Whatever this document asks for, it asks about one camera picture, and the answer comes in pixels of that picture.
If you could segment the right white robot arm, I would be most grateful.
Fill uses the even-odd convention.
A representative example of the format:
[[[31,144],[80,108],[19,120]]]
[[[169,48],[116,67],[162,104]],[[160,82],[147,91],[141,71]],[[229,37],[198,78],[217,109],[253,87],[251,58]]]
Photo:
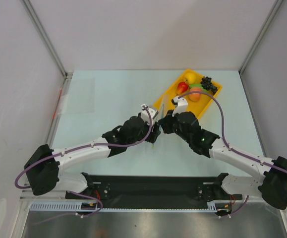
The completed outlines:
[[[231,174],[218,176],[213,193],[219,199],[230,194],[261,197],[279,210],[287,208],[287,159],[250,155],[236,151],[215,133],[203,129],[192,112],[167,115],[159,120],[165,134],[175,133],[198,155],[228,163],[248,174],[238,177]]]

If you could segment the red pear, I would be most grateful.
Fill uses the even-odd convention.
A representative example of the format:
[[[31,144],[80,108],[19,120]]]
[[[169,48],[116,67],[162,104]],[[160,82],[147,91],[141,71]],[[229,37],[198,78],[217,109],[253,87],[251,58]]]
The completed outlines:
[[[176,94],[181,95],[189,89],[189,85],[186,82],[180,82],[176,88]]]

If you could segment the clear zip top bag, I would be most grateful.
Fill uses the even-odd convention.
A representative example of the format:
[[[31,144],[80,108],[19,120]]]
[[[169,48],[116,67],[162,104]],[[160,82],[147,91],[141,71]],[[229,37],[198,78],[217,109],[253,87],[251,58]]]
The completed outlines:
[[[169,110],[169,104],[171,105],[171,103],[169,103],[169,95],[166,94],[162,97],[160,106],[158,107],[158,111],[159,114],[157,116],[157,119],[155,122],[158,122],[160,119],[162,119],[163,117],[165,117],[167,111]]]

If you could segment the peach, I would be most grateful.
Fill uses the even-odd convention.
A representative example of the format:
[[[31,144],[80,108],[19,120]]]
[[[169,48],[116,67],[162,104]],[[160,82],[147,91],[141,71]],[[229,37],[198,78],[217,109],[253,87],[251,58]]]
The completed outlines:
[[[198,102],[201,98],[201,95],[200,93],[195,93],[195,92],[202,92],[202,89],[200,87],[192,87],[190,88],[189,90],[189,99],[193,102]]]

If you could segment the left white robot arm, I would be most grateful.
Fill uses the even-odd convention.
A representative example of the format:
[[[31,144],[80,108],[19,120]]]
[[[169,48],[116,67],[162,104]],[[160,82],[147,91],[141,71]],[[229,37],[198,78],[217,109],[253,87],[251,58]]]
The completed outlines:
[[[98,139],[75,148],[55,150],[47,144],[41,145],[24,166],[30,188],[35,196],[52,190],[66,190],[89,198],[94,192],[90,177],[85,172],[70,174],[67,172],[69,168],[121,154],[143,141],[154,143],[160,133],[158,122],[149,124],[133,116]]]

